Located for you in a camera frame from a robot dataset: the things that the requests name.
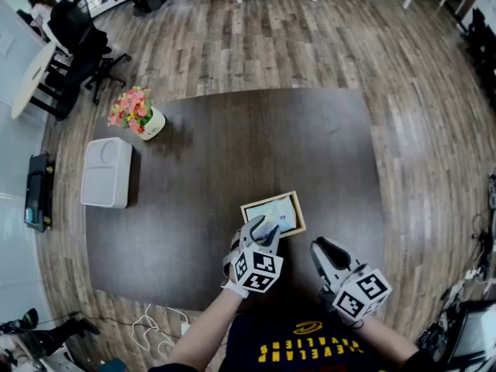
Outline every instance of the navy shirt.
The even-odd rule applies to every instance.
[[[417,353],[401,370],[434,370],[428,356]],[[238,315],[229,331],[227,371],[388,372],[397,370],[368,346],[336,313],[318,309],[290,315]],[[150,372],[193,372],[194,368],[169,364]]]

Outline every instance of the white flower pot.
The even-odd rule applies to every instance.
[[[152,119],[146,123],[145,132],[138,134],[142,140],[151,140],[165,126],[165,117],[162,112],[152,106]]]

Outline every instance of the tabletop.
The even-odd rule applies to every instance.
[[[17,119],[22,112],[24,112],[29,100],[34,95],[43,73],[45,73],[46,68],[55,54],[55,47],[56,44],[53,41],[46,44],[24,72],[12,102],[10,116],[13,119]]]
[[[150,141],[104,119],[95,127],[94,139],[133,145],[128,208],[86,207],[95,288],[203,310],[220,291],[240,206],[293,190],[307,231],[281,239],[271,293],[316,299],[322,282],[309,247],[319,236],[384,268],[381,192],[358,91],[243,91],[154,106],[167,124]]]

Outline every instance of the cavaliers logo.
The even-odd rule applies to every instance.
[[[307,333],[312,333],[318,331],[322,328],[322,323],[320,321],[307,321],[300,322],[296,325],[296,328],[293,333],[296,335],[306,335]]]

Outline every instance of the wooden floor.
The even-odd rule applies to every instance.
[[[444,290],[470,266],[471,219],[486,209],[496,125],[454,19],[436,0],[413,0],[408,11],[402,1],[168,0],[140,19],[126,3],[101,15],[97,26],[108,32],[115,55],[133,56],[115,74],[151,87],[157,105],[254,88],[359,89],[371,117],[385,273],[394,287],[384,321],[415,338],[435,318]],[[54,315],[82,309],[133,322],[146,307],[93,290],[88,276],[84,149],[120,91],[106,88],[97,108],[81,91],[71,115],[47,127],[44,145],[57,156],[54,228],[39,236],[38,251]],[[174,312],[152,307],[150,314],[162,329],[180,332]],[[89,367],[116,357],[130,370],[164,362],[160,334],[151,335],[148,353],[129,338],[130,327],[97,323],[98,339],[70,342]]]

